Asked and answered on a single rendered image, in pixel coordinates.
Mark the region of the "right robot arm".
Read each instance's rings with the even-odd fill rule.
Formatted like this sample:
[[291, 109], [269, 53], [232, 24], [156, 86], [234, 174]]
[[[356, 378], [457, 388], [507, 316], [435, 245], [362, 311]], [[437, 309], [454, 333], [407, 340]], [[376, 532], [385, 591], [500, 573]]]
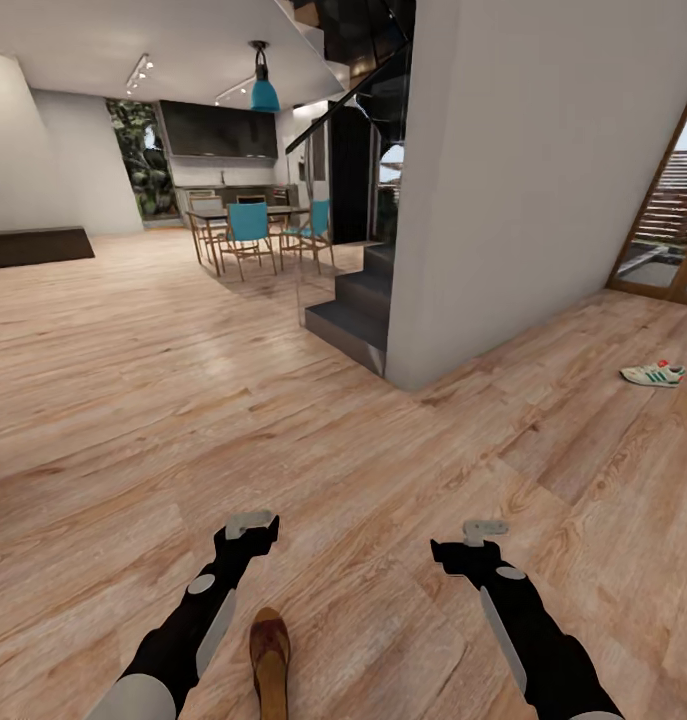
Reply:
[[500, 559], [483, 535], [505, 535], [501, 519], [465, 520], [463, 542], [431, 541], [434, 560], [448, 575], [465, 574], [480, 601], [521, 692], [538, 720], [624, 720], [600, 687], [584, 646], [564, 635], [520, 569]]

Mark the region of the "gym shoe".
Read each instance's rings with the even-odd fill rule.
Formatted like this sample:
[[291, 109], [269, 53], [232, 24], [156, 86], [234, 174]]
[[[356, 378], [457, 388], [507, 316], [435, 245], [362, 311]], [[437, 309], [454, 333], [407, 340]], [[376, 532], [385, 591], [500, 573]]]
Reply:
[[667, 361], [659, 361], [653, 365], [622, 369], [620, 375], [635, 384], [676, 388], [680, 385], [684, 371], [684, 366], [671, 367]]

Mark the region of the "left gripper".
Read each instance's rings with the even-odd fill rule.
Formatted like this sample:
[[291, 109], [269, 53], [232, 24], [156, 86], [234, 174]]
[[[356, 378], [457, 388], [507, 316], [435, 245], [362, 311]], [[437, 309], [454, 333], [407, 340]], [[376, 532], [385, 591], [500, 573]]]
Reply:
[[252, 557], [270, 552], [271, 544], [277, 541], [278, 527], [279, 517], [276, 517], [265, 526], [247, 526], [240, 539], [226, 539], [226, 531], [220, 530], [214, 535], [216, 557], [232, 553], [242, 560], [244, 569], [247, 569]]

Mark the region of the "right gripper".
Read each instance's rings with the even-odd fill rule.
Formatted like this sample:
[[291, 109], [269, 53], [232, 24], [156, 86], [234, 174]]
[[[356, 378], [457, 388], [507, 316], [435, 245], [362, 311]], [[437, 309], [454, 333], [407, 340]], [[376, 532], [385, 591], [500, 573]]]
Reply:
[[471, 568], [477, 560], [495, 558], [500, 560], [500, 547], [495, 541], [486, 541], [484, 547], [470, 547], [463, 542], [446, 542], [441, 545], [435, 539], [431, 541], [434, 560], [443, 563], [448, 575], [465, 574], [471, 578]]

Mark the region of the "sandal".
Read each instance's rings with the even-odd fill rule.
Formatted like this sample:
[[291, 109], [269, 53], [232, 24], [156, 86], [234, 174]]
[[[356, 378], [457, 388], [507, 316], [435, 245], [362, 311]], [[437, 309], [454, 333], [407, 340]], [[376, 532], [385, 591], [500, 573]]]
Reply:
[[287, 676], [291, 644], [285, 620], [270, 607], [261, 608], [249, 633], [254, 688], [260, 705], [260, 720], [289, 720]]

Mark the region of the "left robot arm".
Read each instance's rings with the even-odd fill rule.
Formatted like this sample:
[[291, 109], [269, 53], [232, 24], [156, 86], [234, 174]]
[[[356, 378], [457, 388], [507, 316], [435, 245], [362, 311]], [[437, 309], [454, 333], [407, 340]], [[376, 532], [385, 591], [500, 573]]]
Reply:
[[176, 720], [197, 686], [236, 609], [238, 582], [250, 559], [277, 541], [270, 510], [226, 516], [214, 535], [216, 559], [187, 586], [186, 598], [150, 631], [123, 677], [84, 720]]

